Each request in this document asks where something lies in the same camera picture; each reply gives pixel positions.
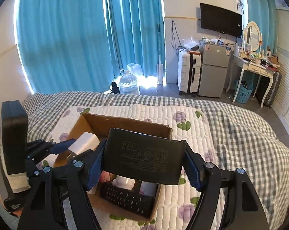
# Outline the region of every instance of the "checkered bedspread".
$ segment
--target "checkered bedspread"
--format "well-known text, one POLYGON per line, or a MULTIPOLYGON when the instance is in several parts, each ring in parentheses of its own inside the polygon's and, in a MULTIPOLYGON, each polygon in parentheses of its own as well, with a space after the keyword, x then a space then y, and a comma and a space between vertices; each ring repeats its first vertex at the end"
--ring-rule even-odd
POLYGON ((23 103, 28 116, 28 141, 49 140, 60 116, 71 106, 183 105, 198 108, 208 118, 218 165, 243 167, 264 206, 271 230, 284 221, 289 203, 289 149, 259 115, 226 103, 146 95, 62 92, 33 94, 23 103))

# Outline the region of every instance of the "mirror frame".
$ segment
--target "mirror frame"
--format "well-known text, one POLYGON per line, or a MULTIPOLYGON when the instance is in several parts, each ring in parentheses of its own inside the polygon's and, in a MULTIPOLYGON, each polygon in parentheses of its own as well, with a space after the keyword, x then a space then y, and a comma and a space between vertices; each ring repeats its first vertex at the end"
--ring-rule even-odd
POLYGON ((262 37, 261 37, 261 33, 260 33, 259 27, 257 26, 256 22, 255 21, 251 21, 251 22, 249 22, 247 24, 246 28, 244 29, 245 42, 248 43, 247 42, 248 28, 251 27, 251 26, 255 27, 257 32, 258 32, 258 34, 259 34, 259 42, 257 43, 256 47, 251 49, 252 52, 255 52, 259 48, 259 43, 260 43, 260 41, 262 41, 262 37))

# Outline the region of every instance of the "cardboard box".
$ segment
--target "cardboard box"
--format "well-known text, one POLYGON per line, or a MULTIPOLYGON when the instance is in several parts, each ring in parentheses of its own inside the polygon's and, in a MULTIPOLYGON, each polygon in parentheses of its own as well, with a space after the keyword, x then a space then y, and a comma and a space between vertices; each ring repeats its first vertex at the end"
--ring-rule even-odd
POLYGON ((272 64, 280 65, 280 62, 278 62, 278 58, 275 57, 275 56, 269 56, 269 57, 268 57, 268 60, 269 60, 272 64))
MULTIPOLYGON (((68 136, 68 139, 78 139, 84 132, 90 132, 97 135, 97 137, 101 141, 102 139, 107 138, 110 128, 119 128, 168 139, 171 139, 172 137, 172 128, 170 128, 168 125, 144 122, 129 118, 110 117, 104 115, 84 113, 79 117, 78 121, 74 125, 68 136)), ((69 154, 70 153, 68 151, 61 153, 58 156, 56 162, 54 163, 54 167, 65 165, 67 163, 67 157, 69 154)), ((155 202, 150 218, 145 218, 130 211, 124 210, 123 208, 120 208, 102 199, 100 197, 100 187, 101 184, 98 184, 96 193, 94 195, 88 194, 92 207, 98 208, 104 212, 113 214, 115 216, 125 217, 128 219, 137 220, 139 222, 150 222, 153 219, 157 209, 157 202, 161 185, 159 185, 157 188, 155 202)))

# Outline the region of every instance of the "wall-mounted tv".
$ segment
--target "wall-mounted tv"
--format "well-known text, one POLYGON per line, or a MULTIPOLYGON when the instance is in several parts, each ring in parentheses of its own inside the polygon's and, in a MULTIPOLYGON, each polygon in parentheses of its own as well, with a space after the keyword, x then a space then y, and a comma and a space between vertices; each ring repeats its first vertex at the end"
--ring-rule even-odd
POLYGON ((242 15, 221 7, 201 3, 201 28, 241 38, 242 15))

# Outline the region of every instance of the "oval mirror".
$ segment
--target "oval mirror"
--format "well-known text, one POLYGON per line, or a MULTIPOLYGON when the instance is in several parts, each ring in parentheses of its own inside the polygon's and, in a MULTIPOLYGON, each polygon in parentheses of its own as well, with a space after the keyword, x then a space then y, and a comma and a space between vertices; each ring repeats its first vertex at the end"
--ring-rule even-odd
POLYGON ((246 43, 251 45, 252 52, 259 48, 259 42, 261 41, 261 33, 256 22, 251 21, 248 23, 244 30, 244 37, 246 43))

